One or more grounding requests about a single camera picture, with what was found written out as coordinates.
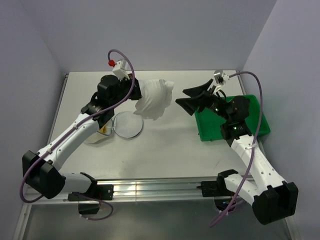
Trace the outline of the white garments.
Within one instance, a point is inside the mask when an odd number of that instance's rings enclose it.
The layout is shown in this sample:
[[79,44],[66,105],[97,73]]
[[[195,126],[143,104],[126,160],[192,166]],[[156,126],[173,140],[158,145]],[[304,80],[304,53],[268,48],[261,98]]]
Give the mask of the white garments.
[[141,98],[135,104],[135,115],[156,121],[162,117],[172,102],[175,83],[164,79],[150,79],[139,82]]

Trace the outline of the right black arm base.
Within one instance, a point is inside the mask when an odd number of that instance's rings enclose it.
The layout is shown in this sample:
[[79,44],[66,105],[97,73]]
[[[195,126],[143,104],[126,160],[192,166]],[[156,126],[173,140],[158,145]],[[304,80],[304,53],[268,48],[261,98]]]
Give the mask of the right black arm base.
[[196,188],[201,190],[204,198],[232,197],[235,194],[233,191],[227,190],[225,186],[221,186],[217,180],[201,181]]

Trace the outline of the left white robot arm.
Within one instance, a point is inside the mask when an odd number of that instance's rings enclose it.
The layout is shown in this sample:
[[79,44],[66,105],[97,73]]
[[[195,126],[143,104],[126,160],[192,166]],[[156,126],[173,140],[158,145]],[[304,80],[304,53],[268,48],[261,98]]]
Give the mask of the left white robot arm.
[[41,197],[52,199],[61,192],[79,193],[86,200],[96,197],[97,181],[86,173],[60,173],[70,155],[92,134],[98,132],[115,114],[114,109],[126,100],[142,98],[134,73],[119,78],[109,74],[101,78],[97,91],[81,108],[73,123],[55,140],[36,152],[22,156],[23,180]]

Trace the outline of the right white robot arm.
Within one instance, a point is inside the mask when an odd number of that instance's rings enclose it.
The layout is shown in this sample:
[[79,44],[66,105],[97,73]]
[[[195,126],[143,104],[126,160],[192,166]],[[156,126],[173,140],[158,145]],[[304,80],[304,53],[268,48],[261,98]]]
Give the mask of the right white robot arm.
[[294,182],[287,182],[270,164],[257,139],[246,124],[250,115],[250,99],[237,95],[227,100],[215,94],[217,86],[213,80],[184,89],[186,98],[176,99],[189,115],[210,110],[225,119],[220,126],[222,138],[229,147],[250,168],[249,175],[254,183],[246,180],[236,170],[220,172],[215,181],[203,181],[199,185],[203,197],[240,196],[252,206],[257,220],[267,225],[292,216],[296,212],[298,187]]

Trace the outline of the yellow bra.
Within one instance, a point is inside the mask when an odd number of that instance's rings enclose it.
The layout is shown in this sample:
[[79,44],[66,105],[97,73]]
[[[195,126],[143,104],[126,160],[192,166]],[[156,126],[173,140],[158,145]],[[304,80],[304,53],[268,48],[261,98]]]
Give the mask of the yellow bra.
[[107,133],[107,128],[105,126],[103,126],[102,128],[99,129],[99,131],[102,133],[102,134],[106,134]]

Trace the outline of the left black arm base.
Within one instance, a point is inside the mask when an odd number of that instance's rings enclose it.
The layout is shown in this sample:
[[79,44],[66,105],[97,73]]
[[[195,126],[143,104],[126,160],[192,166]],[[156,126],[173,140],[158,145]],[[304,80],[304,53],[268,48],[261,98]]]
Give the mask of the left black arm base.
[[94,200],[112,200],[114,193],[114,186],[112,184],[97,184],[91,187],[85,193],[72,192],[68,195],[67,200],[70,202],[90,201]]

